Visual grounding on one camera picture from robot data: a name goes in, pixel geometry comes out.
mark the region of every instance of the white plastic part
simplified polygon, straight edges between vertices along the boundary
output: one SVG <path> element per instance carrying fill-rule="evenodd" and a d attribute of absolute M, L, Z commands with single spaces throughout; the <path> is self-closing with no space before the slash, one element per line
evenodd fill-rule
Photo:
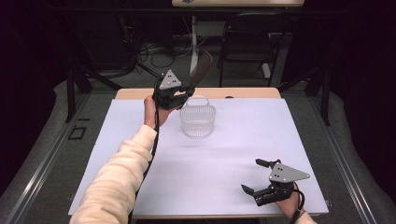
<path fill-rule="evenodd" d="M 195 95 L 181 108 L 181 128 L 190 137 L 204 137 L 213 132 L 216 108 L 201 95 Z"/>

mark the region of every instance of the gray floor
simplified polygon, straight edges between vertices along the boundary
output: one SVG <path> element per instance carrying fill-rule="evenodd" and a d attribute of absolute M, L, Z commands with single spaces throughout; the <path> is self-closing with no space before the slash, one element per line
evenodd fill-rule
<path fill-rule="evenodd" d="M 219 52 L 217 40 L 207 39 L 200 49 L 207 49 L 214 57 L 214 64 L 217 64 Z M 280 85 L 279 80 L 287 49 L 286 44 L 279 57 L 274 86 Z M 151 61 L 150 57 L 145 61 L 145 65 L 154 71 L 165 73 L 167 69 L 172 68 L 182 81 L 188 78 L 189 55 L 176 57 L 174 63 L 165 68 L 155 67 L 151 62 L 156 65 L 168 64 L 172 62 L 172 58 L 156 54 Z M 235 72 L 238 69 L 246 73 L 254 73 L 254 69 L 251 70 L 249 66 L 228 65 L 227 67 L 228 72 Z M 154 77 L 140 69 L 112 80 L 127 88 L 151 88 L 154 83 Z M 199 87 L 217 87 L 218 83 L 219 70 L 213 66 Z M 225 81 L 224 84 L 227 86 L 263 86 L 265 82 L 231 79 Z M 80 110 L 69 124 L 64 124 L 67 116 L 65 83 L 55 88 L 58 98 L 51 117 L 24 165 L 0 199 L 0 223 L 7 223 L 7 221 L 15 223 L 16 220 L 20 223 L 68 222 L 67 211 L 71 203 L 70 196 L 77 188 L 79 179 L 67 177 L 82 176 L 86 164 L 84 162 L 90 156 L 92 146 L 106 116 L 106 109 L 115 96 L 114 91 L 96 80 L 92 80 L 92 85 L 94 86 L 92 94 L 78 95 Z M 395 205 L 376 185 L 350 141 L 342 101 L 336 95 L 331 95 L 331 126 L 327 127 L 318 117 L 317 98 L 304 96 L 305 85 L 306 83 L 302 82 L 282 92 L 282 97 L 287 100 L 290 107 L 323 195 L 332 203 L 329 214 L 314 217 L 314 219 L 319 223 L 395 223 Z M 83 140 L 67 139 L 74 125 L 87 127 Z M 57 153 L 51 153 L 54 148 L 58 149 Z M 48 171 L 39 173 L 37 170 L 43 170 L 43 167 L 47 167 Z M 39 177 L 43 185 L 35 185 L 37 182 L 32 181 L 33 177 Z M 37 189 L 28 188 L 30 183 Z M 267 218 L 261 222 L 288 223 L 285 218 Z"/>

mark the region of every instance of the white table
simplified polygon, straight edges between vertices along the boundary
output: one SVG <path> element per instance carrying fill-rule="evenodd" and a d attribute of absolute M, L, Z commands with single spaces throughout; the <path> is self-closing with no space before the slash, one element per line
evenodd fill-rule
<path fill-rule="evenodd" d="M 134 208 L 134 218 L 282 216 L 275 204 L 258 207 L 241 184 L 265 189 L 270 168 L 255 159 L 281 159 L 311 176 L 298 181 L 305 209 L 328 213 L 288 107 L 275 88 L 201 88 L 217 109 L 215 130 L 191 139 L 181 131 L 178 112 L 161 127 L 157 154 Z M 100 167 L 142 123 L 150 89 L 121 90 L 109 108 L 69 214 Z M 224 99 L 225 96 L 237 97 Z"/>

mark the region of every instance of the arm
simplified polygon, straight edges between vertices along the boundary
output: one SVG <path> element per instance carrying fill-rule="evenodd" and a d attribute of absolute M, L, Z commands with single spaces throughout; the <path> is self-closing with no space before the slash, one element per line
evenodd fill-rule
<path fill-rule="evenodd" d="M 160 109 L 160 125 L 171 112 Z M 148 96 L 144 124 L 132 139 L 122 142 L 119 151 L 99 170 L 70 223 L 127 223 L 135 193 L 152 159 L 150 150 L 157 135 L 154 127 L 155 104 Z"/>

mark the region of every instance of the wooden table edge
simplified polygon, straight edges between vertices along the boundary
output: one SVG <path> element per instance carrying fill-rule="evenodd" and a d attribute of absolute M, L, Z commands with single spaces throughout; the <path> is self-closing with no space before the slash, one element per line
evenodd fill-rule
<path fill-rule="evenodd" d="M 153 93 L 152 88 L 121 89 L 117 92 L 116 100 L 144 99 Z M 196 88 L 194 95 L 203 95 L 209 99 L 234 98 L 276 98 L 280 99 L 277 88 Z"/>

